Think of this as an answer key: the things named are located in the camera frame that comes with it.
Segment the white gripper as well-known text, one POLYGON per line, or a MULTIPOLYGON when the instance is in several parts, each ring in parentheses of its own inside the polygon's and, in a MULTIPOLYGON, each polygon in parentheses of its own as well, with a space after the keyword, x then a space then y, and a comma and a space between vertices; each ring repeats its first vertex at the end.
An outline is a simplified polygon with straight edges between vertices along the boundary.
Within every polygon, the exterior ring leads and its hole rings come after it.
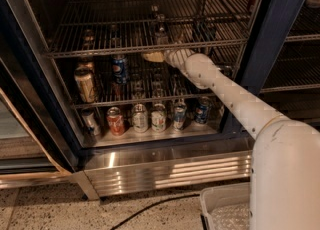
MULTIPOLYGON (((190 47, 192 44, 192 30, 188 25, 172 25, 171 40, 175 48, 190 47)), ((175 49, 162 52, 144 52, 141 56, 148 62, 162 63, 166 61, 170 66, 183 69, 187 58, 194 54, 191 49, 175 49)))

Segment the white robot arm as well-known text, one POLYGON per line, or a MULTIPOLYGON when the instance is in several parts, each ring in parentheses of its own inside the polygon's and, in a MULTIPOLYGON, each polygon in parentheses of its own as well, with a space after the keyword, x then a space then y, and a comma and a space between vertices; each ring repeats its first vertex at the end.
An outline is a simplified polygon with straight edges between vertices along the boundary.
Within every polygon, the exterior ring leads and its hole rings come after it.
POLYGON ((250 230, 320 230, 320 132, 292 120, 190 49, 145 52, 167 62, 196 87, 209 88, 255 140, 251 162, 250 230))

